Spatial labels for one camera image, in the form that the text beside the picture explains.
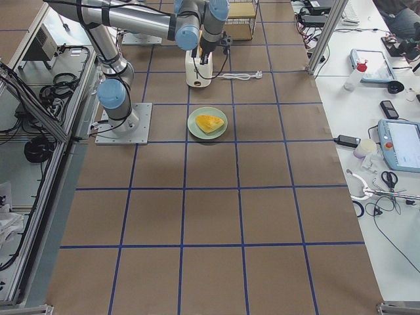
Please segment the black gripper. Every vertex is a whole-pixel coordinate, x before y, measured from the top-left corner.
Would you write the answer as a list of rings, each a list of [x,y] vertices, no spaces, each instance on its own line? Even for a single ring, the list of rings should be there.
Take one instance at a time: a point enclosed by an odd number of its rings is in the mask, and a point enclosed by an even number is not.
[[[200,48],[200,64],[205,64],[205,55],[209,55],[213,52],[218,45],[218,40],[208,41],[204,36],[200,37],[199,48]]]

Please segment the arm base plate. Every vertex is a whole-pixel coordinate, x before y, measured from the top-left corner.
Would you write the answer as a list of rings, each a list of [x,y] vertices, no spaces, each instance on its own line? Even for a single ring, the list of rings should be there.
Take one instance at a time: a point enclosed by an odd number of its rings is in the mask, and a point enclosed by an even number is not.
[[[123,31],[120,33],[123,45],[130,46],[145,46],[145,45],[160,45],[162,38],[146,35],[143,33],[131,33]]]
[[[152,117],[152,103],[132,103],[131,115],[124,123],[108,118],[105,110],[101,119],[107,120],[100,124],[96,131],[97,145],[147,145]]]

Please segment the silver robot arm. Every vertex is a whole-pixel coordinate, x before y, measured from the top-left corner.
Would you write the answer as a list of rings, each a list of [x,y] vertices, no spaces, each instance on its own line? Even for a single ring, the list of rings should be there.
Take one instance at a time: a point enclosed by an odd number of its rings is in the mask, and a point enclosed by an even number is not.
[[[97,137],[129,135],[140,118],[131,102],[133,66],[118,50],[111,27],[174,41],[184,51],[196,51],[208,63],[216,47],[227,43],[224,33],[228,1],[175,1],[173,12],[163,12],[136,1],[49,1],[58,14],[81,25],[96,51],[105,80],[97,89],[109,127]]]

